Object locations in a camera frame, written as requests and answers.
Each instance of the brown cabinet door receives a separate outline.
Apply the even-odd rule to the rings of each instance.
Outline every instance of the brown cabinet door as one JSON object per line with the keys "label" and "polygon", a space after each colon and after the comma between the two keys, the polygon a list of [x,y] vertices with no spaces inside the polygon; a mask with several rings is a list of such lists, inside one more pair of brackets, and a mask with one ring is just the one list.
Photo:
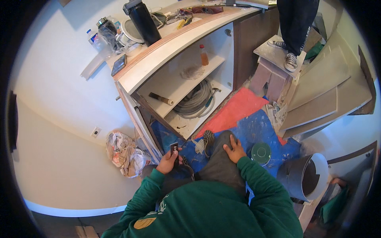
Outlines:
{"label": "brown cabinet door", "polygon": [[233,22],[234,29],[234,83],[238,89],[254,74],[258,55],[253,51],[273,35],[278,34],[279,12],[277,7],[264,13],[253,13]]}

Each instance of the trash bag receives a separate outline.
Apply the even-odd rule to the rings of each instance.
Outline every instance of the trash bag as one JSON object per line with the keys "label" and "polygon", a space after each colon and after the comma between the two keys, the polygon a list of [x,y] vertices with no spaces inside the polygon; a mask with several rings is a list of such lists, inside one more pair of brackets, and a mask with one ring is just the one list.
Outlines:
{"label": "trash bag", "polygon": [[119,131],[112,131],[107,136],[106,151],[112,163],[128,178],[138,176],[151,162],[149,154],[137,148],[132,138]]}

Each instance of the converse sneaker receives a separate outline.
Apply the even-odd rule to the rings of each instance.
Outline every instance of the converse sneaker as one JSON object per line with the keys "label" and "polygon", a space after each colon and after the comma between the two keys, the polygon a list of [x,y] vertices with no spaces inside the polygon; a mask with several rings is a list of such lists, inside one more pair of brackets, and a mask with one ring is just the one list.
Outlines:
{"label": "converse sneaker", "polygon": [[295,72],[297,66],[296,56],[293,53],[288,53],[285,61],[285,68],[288,71]]}
{"label": "converse sneaker", "polygon": [[285,44],[285,42],[279,42],[279,41],[275,41],[275,40],[268,40],[267,44],[272,46],[272,47],[277,47],[277,48],[286,50],[286,44]]}

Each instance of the black water bottle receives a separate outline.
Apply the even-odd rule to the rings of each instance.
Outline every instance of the black water bottle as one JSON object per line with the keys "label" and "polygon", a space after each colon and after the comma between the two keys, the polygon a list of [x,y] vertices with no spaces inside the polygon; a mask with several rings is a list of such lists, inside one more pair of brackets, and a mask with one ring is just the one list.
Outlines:
{"label": "black water bottle", "polygon": [[123,11],[127,16],[130,16],[147,46],[162,38],[142,0],[130,0],[123,6]]}

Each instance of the smartphone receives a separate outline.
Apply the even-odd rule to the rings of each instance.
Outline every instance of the smartphone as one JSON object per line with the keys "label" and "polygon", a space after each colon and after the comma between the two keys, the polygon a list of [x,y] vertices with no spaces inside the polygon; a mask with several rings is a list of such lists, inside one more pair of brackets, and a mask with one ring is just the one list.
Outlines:
{"label": "smartphone", "polygon": [[[173,144],[170,144],[170,150],[171,150],[171,156],[173,155],[173,152],[176,150],[179,151],[179,143],[175,142]],[[173,167],[176,168],[179,166],[179,154],[177,154],[176,160],[174,161]]]}
{"label": "smartphone", "polygon": [[113,77],[115,74],[117,74],[119,71],[121,71],[122,68],[126,67],[127,65],[127,55],[122,55],[117,61],[115,61],[114,66],[111,70],[111,76]]}

